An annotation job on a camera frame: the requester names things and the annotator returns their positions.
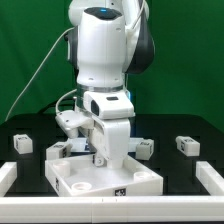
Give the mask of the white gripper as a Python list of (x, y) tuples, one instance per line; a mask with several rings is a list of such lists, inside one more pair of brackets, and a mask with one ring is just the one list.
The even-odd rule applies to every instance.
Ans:
[[(130, 131), (127, 118), (105, 121), (95, 119), (88, 140), (107, 161), (123, 161), (128, 154)], [(96, 167), (104, 165), (101, 155), (93, 155), (93, 164)]]

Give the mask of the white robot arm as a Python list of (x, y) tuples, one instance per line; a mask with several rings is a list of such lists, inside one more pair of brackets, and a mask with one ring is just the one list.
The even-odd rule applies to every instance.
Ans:
[(134, 106), (126, 74), (152, 63), (146, 0), (73, 0), (69, 59), (77, 70), (77, 128), (96, 150), (94, 163), (120, 168), (128, 154)]

